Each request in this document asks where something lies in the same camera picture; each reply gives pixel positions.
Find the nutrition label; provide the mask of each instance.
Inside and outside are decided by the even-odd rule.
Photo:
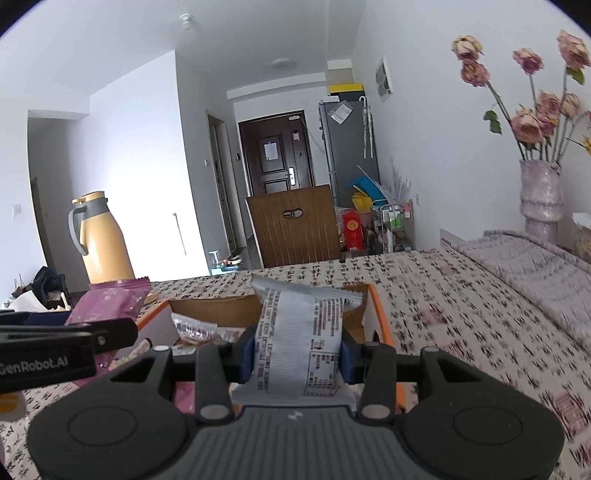
[[[336,373],[339,356],[335,353],[310,352],[306,397],[334,397],[339,390]]]

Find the gray refrigerator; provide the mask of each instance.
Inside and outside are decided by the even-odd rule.
[[[374,180],[379,181],[378,158],[374,146],[374,157],[370,156],[369,133],[367,155],[363,158],[363,104],[349,102],[353,111],[342,124],[334,120],[330,113],[339,106],[338,102],[319,105],[322,136],[326,147],[329,165],[330,189],[335,205],[352,208],[353,187],[347,185],[363,175],[361,168]]]

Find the wooden board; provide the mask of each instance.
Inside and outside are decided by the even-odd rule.
[[[339,260],[339,230],[330,187],[248,197],[265,268]],[[293,217],[286,218],[293,212]]]

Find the smoke detector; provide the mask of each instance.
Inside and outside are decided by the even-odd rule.
[[[191,14],[183,14],[180,18],[183,22],[183,30],[191,30],[191,28],[193,28],[193,25],[191,24],[193,16]]]

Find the yellow thermos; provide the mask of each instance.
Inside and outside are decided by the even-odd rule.
[[[105,192],[72,200],[70,236],[82,255],[90,283],[135,278],[121,228],[107,207]]]

